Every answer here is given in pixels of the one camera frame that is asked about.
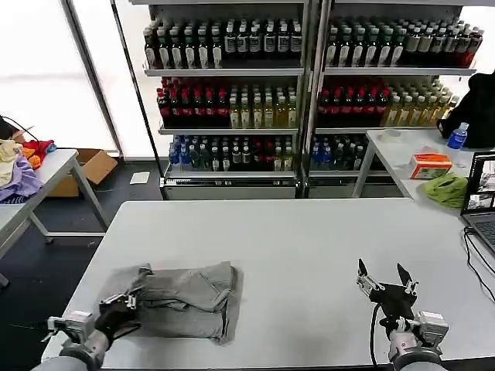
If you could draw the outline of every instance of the white table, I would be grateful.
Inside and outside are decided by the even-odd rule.
[[[432,130],[394,131],[401,134],[398,141],[395,142],[383,141],[381,139],[381,136],[384,134],[383,130],[369,130],[367,132],[366,136],[369,143],[352,197],[360,196],[366,182],[366,177],[370,171],[371,162],[376,154],[404,197],[429,204],[426,196],[418,190],[418,187],[427,181],[410,179],[404,166],[409,163],[413,154],[421,153],[425,147],[435,150],[438,153],[444,153],[446,140],[442,138],[442,135],[436,128]],[[468,148],[461,150],[456,162],[460,163],[462,167],[454,165],[451,171],[461,176],[469,176],[473,153],[474,151]]]
[[[127,202],[118,210],[66,308],[93,311],[114,269],[230,260],[244,272],[233,343],[128,336],[104,369],[240,369],[370,364],[373,304],[356,285],[357,261],[382,282],[401,263],[420,281],[414,311],[442,313],[443,359],[495,356],[495,305],[466,266],[463,225],[411,199]],[[495,265],[492,257],[487,257]],[[495,277],[474,264],[487,284]],[[64,334],[43,359],[56,356]],[[388,341],[377,327],[377,361]]]
[[[35,170],[36,176],[43,183],[41,190],[26,203],[0,205],[0,258],[24,233],[30,223],[39,229],[47,241],[51,241],[54,237],[102,237],[104,235],[104,233],[51,233],[46,230],[34,214],[35,208],[50,194],[59,181],[70,173],[76,179],[84,197],[90,202],[91,209],[99,224],[104,230],[107,230],[108,219],[104,215],[104,211],[87,182],[76,157],[77,150],[75,149],[57,149],[55,152],[49,153],[41,167]],[[1,275],[0,281],[7,282]]]

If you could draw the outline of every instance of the laptop keyboard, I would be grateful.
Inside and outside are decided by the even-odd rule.
[[[478,222],[474,223],[474,225],[487,240],[495,245],[495,221]]]

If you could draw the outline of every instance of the gray folded cloth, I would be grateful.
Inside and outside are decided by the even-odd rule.
[[[113,284],[105,288],[116,294],[117,280],[120,292],[137,290],[140,335],[211,339],[218,345],[233,339],[240,275],[230,262],[162,271],[153,271],[147,264],[131,270],[132,274],[121,271],[113,276]]]

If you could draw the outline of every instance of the person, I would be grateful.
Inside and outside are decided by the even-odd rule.
[[[0,139],[13,139],[17,143],[24,143],[26,140],[22,134],[23,131],[10,125],[2,116],[0,116]]]

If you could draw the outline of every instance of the green cloth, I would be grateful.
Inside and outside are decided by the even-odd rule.
[[[437,203],[453,209],[461,209],[467,191],[467,178],[448,172],[421,184],[420,188]]]

